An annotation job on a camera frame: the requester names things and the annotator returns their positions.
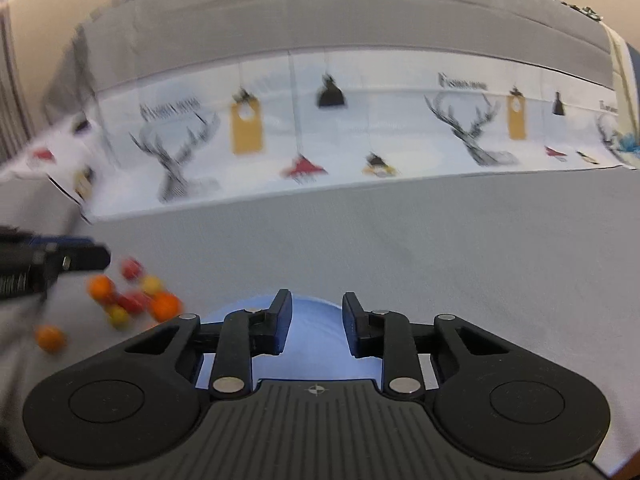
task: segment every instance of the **red ornament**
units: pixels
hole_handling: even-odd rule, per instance
[[[46,160],[47,162],[55,162],[56,158],[53,156],[50,150],[47,148],[36,148],[31,152],[31,156],[33,158],[37,158],[38,160]]]
[[[550,148],[548,146],[545,146],[545,149],[546,149],[546,154],[548,156],[566,156],[566,153],[558,152],[558,151],[556,151],[553,148]]]
[[[300,178],[304,176],[311,176],[316,173],[326,173],[326,170],[321,166],[316,166],[311,163],[308,158],[299,155],[298,158],[294,160],[293,168],[291,170],[285,170],[283,172],[283,176],[289,178]]]
[[[151,298],[141,290],[130,290],[118,297],[118,305],[132,316],[142,314],[148,307]]]
[[[142,264],[133,258],[126,258],[120,264],[120,273],[128,282],[133,282],[142,276],[143,270]]]

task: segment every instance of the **black bell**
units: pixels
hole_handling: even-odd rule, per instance
[[[318,108],[329,108],[333,106],[346,106],[342,90],[340,90],[334,81],[334,78],[328,74],[322,76],[324,88],[318,92]]]
[[[379,155],[376,155],[375,153],[371,153],[368,157],[367,157],[367,163],[372,167],[372,168],[376,168],[376,167],[385,167],[386,166],[386,162],[384,160],[382,160],[382,157],[380,157]]]
[[[556,100],[554,102],[554,109],[551,112],[553,115],[564,115],[564,105],[560,100],[560,92],[556,92]]]
[[[80,114],[76,117],[74,124],[72,126],[73,134],[79,135],[84,134],[91,127],[91,123],[86,118],[85,114]]]

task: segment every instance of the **gray curtain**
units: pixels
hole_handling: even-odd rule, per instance
[[[15,71],[9,12],[0,12],[0,164],[14,156],[29,139],[31,124]]]

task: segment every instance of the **yellow tag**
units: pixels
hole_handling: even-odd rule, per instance
[[[255,97],[231,105],[231,149],[236,155],[261,152],[262,113]]]
[[[509,137],[512,140],[525,140],[527,131],[525,129],[524,110],[525,102],[522,95],[510,95],[507,97],[507,121],[509,123]]]

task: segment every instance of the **hanging ornament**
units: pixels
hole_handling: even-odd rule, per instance
[[[54,164],[56,162],[56,157],[48,148],[36,148],[31,152],[31,157],[45,162],[52,162]]]
[[[559,160],[561,162],[566,162],[566,153],[558,152],[558,150],[554,150],[553,148],[550,148],[548,146],[545,146],[545,150],[548,156],[552,156],[556,160]]]
[[[585,162],[588,162],[589,164],[593,164],[594,166],[599,166],[600,165],[600,163],[595,158],[593,158],[592,156],[587,155],[584,152],[578,152],[576,150],[575,153],[580,155],[582,157],[582,160],[584,160]]]
[[[378,177],[386,177],[386,176],[396,176],[397,171],[395,168],[392,168],[388,165],[382,157],[376,155],[375,153],[371,153],[367,157],[367,165],[364,170],[362,170],[364,174],[372,174]]]
[[[335,84],[333,76],[329,75],[328,54],[324,51],[325,74],[322,76],[322,88],[318,91],[318,108],[346,106],[344,94]]]
[[[84,112],[81,114],[78,114],[78,116],[75,118],[73,122],[71,129],[74,135],[81,135],[81,134],[87,133],[89,129],[91,129],[91,123],[86,118],[86,115],[84,114]]]
[[[513,86],[511,94],[507,97],[509,138],[511,140],[525,140],[527,131],[525,126],[525,99],[524,95]]]
[[[326,174],[326,170],[321,166],[316,166],[305,156],[298,155],[293,160],[293,167],[284,170],[282,176],[292,178],[296,182],[309,182],[315,179],[316,174]]]
[[[74,191],[82,200],[87,201],[91,198],[94,181],[95,172],[89,166],[85,166],[74,175]]]
[[[556,100],[554,102],[554,109],[552,111],[553,115],[560,115],[563,116],[564,115],[564,105],[562,104],[562,101],[560,100],[560,92],[556,92]]]
[[[260,101],[241,88],[231,105],[231,149],[235,155],[261,152],[264,147]]]

